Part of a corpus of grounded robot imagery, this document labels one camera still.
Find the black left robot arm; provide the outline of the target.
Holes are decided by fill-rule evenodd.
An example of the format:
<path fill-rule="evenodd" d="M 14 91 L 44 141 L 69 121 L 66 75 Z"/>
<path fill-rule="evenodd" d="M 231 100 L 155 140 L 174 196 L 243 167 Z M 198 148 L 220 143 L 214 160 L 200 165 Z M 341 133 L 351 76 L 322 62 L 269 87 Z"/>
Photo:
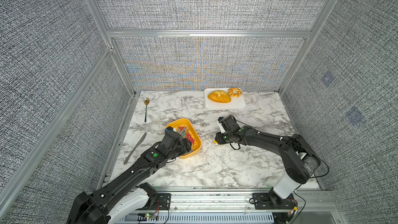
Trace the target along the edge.
<path fill-rule="evenodd" d="M 112 209 L 144 179 L 164 167 L 173 158 L 191 151 L 192 143 L 172 127 L 164 131 L 162 141 L 154 143 L 121 175 L 91 194 L 82 192 L 72 205 L 68 224 L 110 224 L 118 221 Z"/>

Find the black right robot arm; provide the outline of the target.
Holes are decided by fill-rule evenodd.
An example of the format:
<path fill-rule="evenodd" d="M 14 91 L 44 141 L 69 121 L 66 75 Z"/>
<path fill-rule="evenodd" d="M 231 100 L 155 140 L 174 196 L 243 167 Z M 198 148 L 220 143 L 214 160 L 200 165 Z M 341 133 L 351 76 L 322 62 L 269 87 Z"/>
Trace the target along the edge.
<path fill-rule="evenodd" d="M 233 116 L 220 117 L 218 125 L 220 132 L 215 137 L 217 144 L 235 143 L 238 148 L 254 146 L 281 157 L 285 174 L 269 192 L 275 199 L 288 199 L 295 190 L 307 183 L 322 163 L 301 135 L 280 136 L 247 125 L 240 127 Z"/>

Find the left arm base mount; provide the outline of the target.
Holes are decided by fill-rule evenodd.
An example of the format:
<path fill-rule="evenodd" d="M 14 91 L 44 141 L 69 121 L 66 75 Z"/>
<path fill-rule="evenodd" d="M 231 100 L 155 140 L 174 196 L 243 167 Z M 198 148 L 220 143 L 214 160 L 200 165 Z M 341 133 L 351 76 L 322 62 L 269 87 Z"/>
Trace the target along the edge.
<path fill-rule="evenodd" d="M 150 210 L 154 211 L 159 208 L 159 210 L 168 210 L 171 205 L 171 194 L 169 193 L 159 193 L 150 184 L 143 183 L 137 186 L 138 189 L 144 190 L 144 196 L 148 197 L 145 205 L 140 208 L 140 210 Z"/>

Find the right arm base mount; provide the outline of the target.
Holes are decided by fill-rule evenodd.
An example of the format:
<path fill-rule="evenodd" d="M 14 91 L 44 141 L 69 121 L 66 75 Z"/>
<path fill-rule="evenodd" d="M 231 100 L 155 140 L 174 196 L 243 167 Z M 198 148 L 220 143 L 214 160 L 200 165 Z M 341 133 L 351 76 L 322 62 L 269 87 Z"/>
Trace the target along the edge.
<path fill-rule="evenodd" d="M 297 207 L 297 201 L 290 194 L 288 198 L 280 198 L 272 190 L 270 192 L 253 193 L 249 203 L 255 206 L 257 210 L 285 210 L 292 211 Z"/>

